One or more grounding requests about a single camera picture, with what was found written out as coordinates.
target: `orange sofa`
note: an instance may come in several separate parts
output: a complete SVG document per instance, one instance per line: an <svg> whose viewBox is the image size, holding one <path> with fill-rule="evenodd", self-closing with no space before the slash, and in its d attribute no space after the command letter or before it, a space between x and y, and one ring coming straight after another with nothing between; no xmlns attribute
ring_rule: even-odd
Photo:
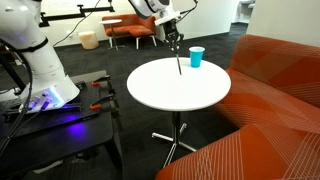
<svg viewBox="0 0 320 180"><path fill-rule="evenodd" d="M244 35L226 71L213 109L240 129L156 179L320 179L320 48Z"/></svg>
<svg viewBox="0 0 320 180"><path fill-rule="evenodd" d="M142 19L136 14L123 14L115 16L104 16L102 21L110 19L121 19L122 22L113 24L113 30L116 37L133 36L136 38L136 48L139 49L139 39L143 37L152 37L153 43L157 46L155 35L156 26L154 24L155 17L150 16ZM109 37L110 46L112 46L112 31L110 25L103 25L106 35Z"/></svg>

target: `round white table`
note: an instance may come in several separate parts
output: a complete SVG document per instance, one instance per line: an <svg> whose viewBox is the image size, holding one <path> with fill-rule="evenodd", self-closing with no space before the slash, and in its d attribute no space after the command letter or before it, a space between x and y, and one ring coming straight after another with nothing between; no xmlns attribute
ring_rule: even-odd
<svg viewBox="0 0 320 180"><path fill-rule="evenodd" d="M117 45L116 35L115 35L113 27L112 27L113 24L116 24L119 22L122 22L122 19L109 19L109 20L104 20L104 21L99 22L100 24L108 24L110 26L112 38L110 40L111 47L109 49L116 48L117 50L119 50L118 48L124 47L124 45L120 45L120 46Z"/></svg>
<svg viewBox="0 0 320 180"><path fill-rule="evenodd" d="M229 75L219 66L202 60L199 68L190 66L190 58L180 58L181 75L177 58L165 58L148 62L135 69L127 80L129 93L140 103L160 110L173 112L173 137L153 133L172 141L173 145L165 161L168 165L178 145L191 151L196 149L181 142L179 137L186 124L180 127L180 112L211 106L229 92Z"/></svg>

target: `blue plastic cup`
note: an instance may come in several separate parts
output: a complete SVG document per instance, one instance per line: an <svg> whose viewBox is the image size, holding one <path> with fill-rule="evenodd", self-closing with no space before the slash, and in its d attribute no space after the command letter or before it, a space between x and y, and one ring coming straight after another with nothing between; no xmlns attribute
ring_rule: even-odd
<svg viewBox="0 0 320 180"><path fill-rule="evenodd" d="M205 48L200 46L194 46L189 48L191 67L193 68L200 67L204 50Z"/></svg>

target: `chair leg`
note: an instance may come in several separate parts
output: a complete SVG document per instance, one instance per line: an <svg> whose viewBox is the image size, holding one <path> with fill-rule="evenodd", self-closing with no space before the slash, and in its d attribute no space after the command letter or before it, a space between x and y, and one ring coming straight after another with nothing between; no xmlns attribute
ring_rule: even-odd
<svg viewBox="0 0 320 180"><path fill-rule="evenodd" d="M110 47L112 47L112 37L109 37Z"/></svg>
<svg viewBox="0 0 320 180"><path fill-rule="evenodd" d="M139 39L140 38L136 38L137 49L139 49Z"/></svg>
<svg viewBox="0 0 320 180"><path fill-rule="evenodd" d="M154 44L154 46L157 46L156 39L154 38L154 36L151 36L151 37L152 37L152 39L153 39L153 44Z"/></svg>

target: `floor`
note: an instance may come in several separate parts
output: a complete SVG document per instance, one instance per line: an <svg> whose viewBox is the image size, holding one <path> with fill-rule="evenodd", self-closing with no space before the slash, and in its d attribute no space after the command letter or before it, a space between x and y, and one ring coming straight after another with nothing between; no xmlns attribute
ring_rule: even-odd
<svg viewBox="0 0 320 180"><path fill-rule="evenodd" d="M246 24L233 24L229 33L185 40L180 48L180 56L189 56L188 48L203 46L206 48L203 59L228 68L230 57L237 39L245 34ZM154 47L151 38L140 40L140 49L135 49L135 39L118 39L118 44L126 47L116 51L108 50L108 41L100 42L94 50L84 50L81 45L56 48L63 66L69 76L107 70L117 91L120 104L121 121L124 132L121 133L121 145L124 161L123 172L116 171L108 154L102 147L99 155L86 162L73 163L70 157L64 163L42 174L27 173L24 180L57 179L134 179L150 180L161 169L170 150L170 144L151 137L152 132L171 134L171 113L155 110L135 101L128 93L126 80L138 66L154 59L172 57L174 54L162 42ZM23 66L14 66L16 72L27 82ZM0 70L0 91L15 86L10 77ZM188 124L181 140L201 148L234 131L227 121L210 107L182 113L182 122ZM178 148L173 160L190 152Z"/></svg>

